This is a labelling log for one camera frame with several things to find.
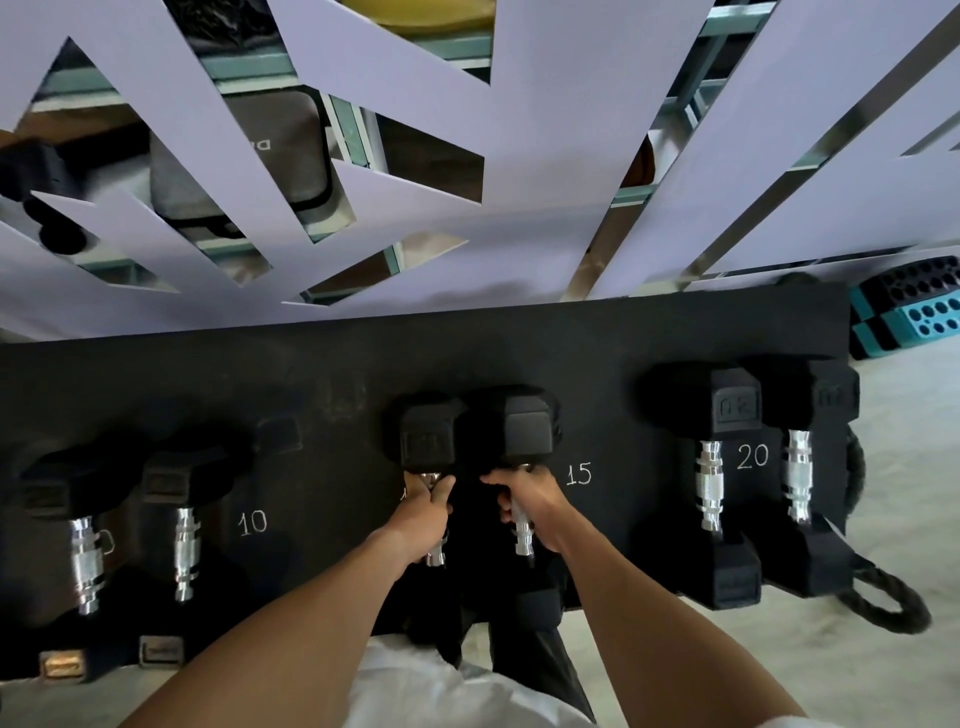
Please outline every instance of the dumbbell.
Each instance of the dumbbell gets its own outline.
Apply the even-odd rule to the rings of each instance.
[[[193,598],[200,566],[200,522],[194,509],[219,500],[253,464],[250,438],[228,425],[190,427],[160,443],[143,468],[143,500],[177,508],[174,599]]]
[[[483,449],[500,464],[531,470],[560,443],[560,403],[539,387],[495,387],[468,396],[479,416]],[[514,499],[511,512],[516,526],[516,554],[534,556],[534,526]]]
[[[760,385],[735,364],[689,361],[662,364],[642,381],[646,417],[673,435],[696,444],[693,471],[699,527],[680,512],[658,530],[654,570],[674,591],[710,609],[731,609],[760,601],[762,571],[753,545],[725,527],[723,443],[760,429]]]
[[[100,606],[104,554],[93,520],[122,503],[140,480],[146,442],[111,432],[93,442],[51,452],[20,475],[27,513],[70,523],[70,564],[77,608],[86,617]]]
[[[754,540],[764,578],[799,596],[852,587],[854,552],[830,522],[813,511],[812,431],[841,427],[859,415],[860,380],[846,362],[827,356],[766,354],[743,359],[763,388],[763,423],[783,431],[782,504],[748,512],[743,527]]]
[[[424,392],[396,400],[384,418],[388,456],[407,473],[419,475],[431,491],[457,460],[454,427],[466,410],[455,397]],[[428,567],[446,562],[446,536],[426,554]]]

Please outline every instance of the concrete floor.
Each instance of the concrete floor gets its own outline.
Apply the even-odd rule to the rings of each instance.
[[[812,716],[845,728],[960,725],[960,337],[859,365],[857,434],[867,489],[853,515],[853,546],[926,599],[934,625],[892,635],[832,599],[803,601],[766,589],[747,610],[708,613],[747,646]],[[626,725],[582,613],[561,627],[599,724]],[[489,666],[474,629],[467,659]],[[0,728],[108,728],[167,677],[131,667],[85,686],[0,686]]]

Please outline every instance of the dumbbell rack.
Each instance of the dumbbell rack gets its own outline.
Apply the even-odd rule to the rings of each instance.
[[[139,636],[189,622],[196,644],[208,642],[383,523],[403,485],[383,453],[380,418],[395,397],[426,389],[459,395],[523,383],[553,392],[564,438],[548,464],[574,505],[635,556],[638,526],[674,487],[682,455],[679,441],[639,414],[640,377],[689,359],[846,358],[848,311],[846,288],[822,284],[0,348],[0,637],[26,645],[3,651],[0,678],[36,674],[31,650],[85,629],[71,612],[68,529],[29,518],[15,497],[15,474],[44,451],[107,425],[159,440],[191,419],[256,428],[279,413],[296,422],[301,449],[261,451],[252,474],[199,513],[204,562],[190,612],[173,599],[162,515],[171,509],[144,507],[134,491],[100,519],[115,549],[98,619],[133,645],[135,662]],[[846,431],[813,438],[814,507],[843,528]],[[780,498],[779,431],[724,448],[727,505]],[[514,557],[514,539],[493,490],[476,473],[457,474],[447,569],[482,591],[495,584],[496,554]]]

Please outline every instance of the black wooden board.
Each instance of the black wooden board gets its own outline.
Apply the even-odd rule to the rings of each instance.
[[[335,563],[388,518],[402,482],[382,454],[380,415],[394,397],[421,390],[526,383],[555,393],[564,439],[549,465],[570,500],[629,553],[637,526],[673,487],[677,461],[673,439],[637,413],[637,379],[669,361],[846,357],[848,309],[841,285],[770,286],[2,347],[0,619],[39,627],[73,606],[67,526],[30,519],[17,504],[15,474],[31,457],[111,424],[158,437],[186,418],[295,417],[302,449],[262,455],[251,477],[201,513],[206,561],[249,579],[262,602]],[[814,505],[842,527],[845,436],[814,437]],[[777,432],[761,430],[724,445],[729,505],[778,496],[779,444]],[[494,495],[461,473],[450,550],[454,561],[473,554],[460,558],[463,568],[510,549]],[[101,518],[117,542],[109,568],[170,578],[171,521],[161,511],[134,493]],[[478,519],[492,524],[488,543],[476,543],[486,533],[470,525]],[[198,593],[215,568],[206,561]]]

